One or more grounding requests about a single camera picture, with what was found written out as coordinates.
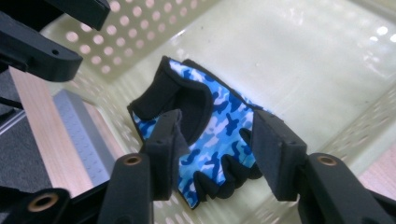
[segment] black foam padding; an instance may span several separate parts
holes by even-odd
[[[18,189],[12,189],[0,186],[0,213],[8,212],[13,204],[19,202],[23,198],[31,195],[31,193],[23,192]]]
[[[262,174],[279,201],[295,201],[296,168],[306,161],[306,143],[282,119],[256,110],[251,148]]]
[[[239,130],[239,134],[241,135],[242,139],[247,143],[249,147],[251,147],[250,141],[251,141],[251,130],[247,128],[241,128]]]
[[[180,130],[191,145],[210,121],[212,93],[204,83],[180,77],[170,67],[169,60],[163,57],[151,85],[127,109],[131,117],[135,113],[142,120],[155,119],[161,113],[180,109],[183,114]]]
[[[16,204],[3,224],[61,223],[69,202],[65,189],[42,189]]]
[[[177,189],[178,160],[189,153],[180,131],[181,112],[171,110],[162,114],[141,153],[149,156],[155,201],[169,200]]]
[[[143,153],[117,159],[97,223],[152,223],[150,174],[149,156]]]
[[[257,162],[253,164],[253,166],[250,168],[250,174],[248,175],[249,179],[259,179],[262,177],[262,171],[260,171],[259,166],[257,165]]]
[[[301,199],[309,202],[310,197],[315,197],[325,223],[394,223],[340,159],[313,153],[308,156],[304,175],[313,195],[307,199],[301,195]]]

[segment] basket hole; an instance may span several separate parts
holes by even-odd
[[[396,34],[394,34],[390,37],[390,41],[393,43],[396,43]]]
[[[370,128],[370,124],[364,125],[364,127],[362,127],[361,129],[362,129],[362,130],[366,130],[366,129],[368,129],[368,128]]]
[[[167,217],[166,219],[165,219],[165,221],[166,221],[166,224],[175,224],[175,222],[172,220],[172,218],[170,218],[170,217]]]
[[[277,217],[276,219],[274,219],[274,221],[271,222],[271,224],[276,224],[279,222],[279,220],[280,220],[280,217]]]
[[[274,213],[269,213],[268,215],[267,215],[267,217],[264,219],[264,221],[268,221],[272,216],[274,215]]]
[[[347,159],[347,155],[344,155],[340,158],[341,161],[345,161]]]
[[[155,37],[154,32],[152,32],[152,31],[148,32],[148,40],[153,40],[154,37]]]
[[[108,65],[105,65],[102,67],[102,73],[103,74],[108,74],[110,72],[111,68]]]
[[[158,25],[158,31],[160,33],[163,33],[165,31],[165,24],[161,23],[160,25]]]
[[[120,58],[120,57],[115,57],[115,58],[113,59],[113,63],[114,63],[115,65],[120,65],[120,64],[122,63],[122,58]]]
[[[190,216],[189,216],[189,214],[187,214],[185,211],[183,211],[182,214],[183,214],[183,217],[186,219],[186,221],[187,221],[188,223],[193,223],[193,222],[192,222],[192,219],[191,219]]]
[[[175,24],[176,23],[176,16],[171,16],[170,18],[169,18],[169,23],[171,23],[171,24]]]
[[[129,37],[135,38],[136,35],[137,35],[136,29],[131,29],[131,30],[129,30],[129,32],[128,32],[128,36],[129,36]]]
[[[134,7],[132,10],[135,17],[140,17],[142,15],[142,8],[141,7]]]
[[[97,45],[103,44],[103,41],[104,41],[104,39],[103,39],[103,37],[101,35],[95,35],[93,37],[93,43],[95,43]]]
[[[142,20],[140,22],[140,27],[142,27],[143,30],[146,30],[149,27],[149,22],[147,20]]]
[[[294,207],[299,201],[296,200],[295,202],[288,203],[288,207]]]
[[[99,57],[99,56],[93,56],[92,58],[91,58],[91,62],[93,63],[93,64],[99,64],[100,62],[102,61],[102,58],[101,57]]]
[[[163,6],[163,10],[164,10],[166,13],[169,13],[169,12],[172,10],[172,4],[166,3],[166,4]]]
[[[120,24],[122,26],[127,26],[129,24],[129,18],[127,16],[121,16]]]
[[[78,34],[76,34],[75,32],[67,32],[66,34],[66,39],[72,43],[75,43],[78,41]]]
[[[125,39],[120,37],[117,39],[116,43],[117,43],[117,46],[122,47],[125,45]]]
[[[172,201],[173,201],[175,204],[178,204],[178,199],[175,197],[175,195],[172,195],[172,196],[171,196],[171,199],[172,199]]]
[[[380,105],[380,104],[375,104],[374,112],[376,113],[376,112],[378,112],[379,110],[381,110],[381,105]]]
[[[183,8],[180,10],[180,16],[185,17],[186,15],[187,15],[187,9],[186,9],[185,7],[183,7]]]
[[[388,98],[391,99],[391,98],[393,98],[395,95],[396,95],[396,89],[393,89],[393,90],[391,90],[391,91],[388,93]]]
[[[159,11],[155,11],[155,12],[152,13],[152,19],[153,19],[154,21],[159,20],[160,17],[161,17],[161,13],[160,13]]]
[[[88,25],[86,25],[86,24],[84,24],[84,23],[82,23],[81,25],[80,25],[80,27],[81,27],[81,30],[82,31],[84,31],[84,32],[90,32],[91,30],[92,30],[92,28],[90,27],[90,26],[88,26]]]
[[[138,49],[142,49],[145,46],[145,42],[143,40],[136,41],[136,47]]]
[[[114,25],[107,26],[106,30],[109,35],[114,35],[117,32],[117,28]]]
[[[79,47],[79,51],[81,51],[81,53],[83,53],[83,54],[88,54],[91,52],[91,48],[88,45],[81,45]]]
[[[175,219],[177,220],[177,223],[184,223],[183,218],[179,214],[175,214]]]
[[[126,49],[126,50],[124,51],[124,55],[125,55],[126,57],[131,57],[133,54],[134,54],[134,51],[133,51],[132,49]]]
[[[197,0],[192,0],[191,4],[190,4],[190,7],[192,9],[195,9],[195,8],[197,8],[197,6],[198,6],[198,1]]]
[[[388,119],[389,119],[388,116],[382,118],[381,121],[379,121],[379,124],[381,125],[381,124],[385,123]]]
[[[385,35],[388,33],[388,27],[386,26],[381,26],[376,30],[376,33],[379,35]]]
[[[350,146],[350,141],[347,141],[347,142],[344,144],[344,147],[347,148],[347,147],[349,147],[349,146]]]
[[[155,205],[156,207],[158,207],[158,208],[162,208],[162,207],[163,207],[163,203],[162,203],[162,202],[159,202],[159,201],[154,202],[154,205]]]
[[[364,135],[364,136],[356,143],[356,146],[363,144],[363,143],[367,140],[368,137],[369,137],[368,135]]]
[[[105,55],[112,55],[113,52],[114,52],[114,50],[111,47],[105,47],[105,49],[104,49]]]
[[[378,37],[376,37],[376,36],[371,36],[371,37],[370,37],[370,40],[376,42],[376,41],[378,41]]]
[[[119,12],[120,11],[120,3],[117,1],[113,1],[110,3],[110,8],[113,12]]]
[[[154,0],[146,0],[146,6],[148,8],[154,7]]]

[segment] plastic basket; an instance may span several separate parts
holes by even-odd
[[[125,153],[141,144],[126,106],[163,55],[200,63],[285,120],[309,153],[333,154],[356,175],[395,141],[396,23],[375,10],[344,0],[109,4],[100,32],[64,16],[42,34],[84,57],[76,78],[49,83],[51,92],[95,105]],[[156,223],[299,222],[295,203],[277,202],[263,178],[193,211],[178,194],[154,204]]]

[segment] blue camouflage glove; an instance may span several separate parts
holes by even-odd
[[[247,178],[262,176],[249,146],[254,110],[262,107],[193,61],[163,57],[146,92],[128,110],[142,139],[161,113],[180,109],[190,154],[179,159],[178,189],[191,208],[228,198]]]

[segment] brass insert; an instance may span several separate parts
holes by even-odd
[[[136,165],[136,164],[138,164],[141,161],[142,161],[142,159],[140,157],[131,156],[131,157],[128,157],[128,158],[126,158],[124,160],[124,164],[125,165]]]
[[[334,166],[337,164],[337,161],[335,161],[333,158],[327,157],[327,156],[319,156],[318,161],[321,163],[328,165],[328,166]]]
[[[34,198],[28,205],[27,209],[30,212],[41,212],[48,208],[51,208],[59,200],[59,196],[56,193],[44,193]]]

